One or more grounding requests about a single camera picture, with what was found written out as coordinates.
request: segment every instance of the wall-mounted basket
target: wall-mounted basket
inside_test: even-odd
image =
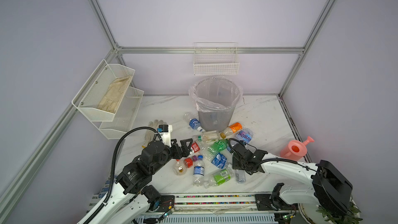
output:
[[[144,92],[130,87],[135,70],[120,64],[105,63],[95,82],[92,83],[87,93],[79,100],[83,88],[73,98],[72,104],[90,121],[101,122],[94,124],[107,139],[120,139],[126,132],[130,131],[137,115]],[[126,78],[123,83],[124,89],[118,92],[119,100],[115,100],[112,111],[104,111],[99,104],[107,94],[108,88],[117,78]]]
[[[237,75],[238,44],[235,42],[196,42],[193,57],[194,75]]]

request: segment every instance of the potted plant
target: potted plant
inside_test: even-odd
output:
[[[319,205],[299,204],[299,210],[302,217],[309,224],[359,224],[362,220],[362,218],[359,217],[361,211],[352,199],[349,207],[350,211],[348,211],[347,215],[344,217],[332,214]]]

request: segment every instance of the table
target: table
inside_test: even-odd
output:
[[[183,120],[185,112],[194,112],[197,115],[194,103],[189,96],[144,96],[142,98],[133,128],[147,126],[148,122],[155,119],[163,120],[173,126],[172,139],[180,140],[192,138],[199,134]],[[272,154],[279,152],[291,140],[293,132],[274,95],[246,95],[235,108],[231,123],[240,122],[243,127],[251,129],[254,133],[251,145],[257,149],[266,150]],[[141,130],[130,134],[120,151],[116,163],[115,173],[122,171],[123,167],[132,162],[134,157],[141,154],[146,131]],[[221,152],[232,162],[232,155],[224,150]],[[255,173],[246,174],[246,183],[238,184],[235,178],[218,187],[193,186],[193,168],[189,168],[183,176],[174,174],[172,167],[175,160],[170,161],[152,177],[152,184],[162,194],[178,193],[223,193],[223,192],[270,192],[278,182],[290,183],[292,180],[279,175]],[[218,170],[211,162],[205,162],[205,176]]]

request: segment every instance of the watering can spout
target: watering can spout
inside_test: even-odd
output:
[[[312,143],[312,142],[315,142],[315,141],[314,141],[314,139],[313,139],[312,137],[308,136],[308,137],[307,137],[307,140],[304,141],[303,144],[306,146],[306,145],[309,144],[310,142]]]

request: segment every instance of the trash can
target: trash can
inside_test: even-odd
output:
[[[222,132],[229,125],[243,90],[226,78],[211,77],[190,87],[189,95],[195,101],[202,128]]]

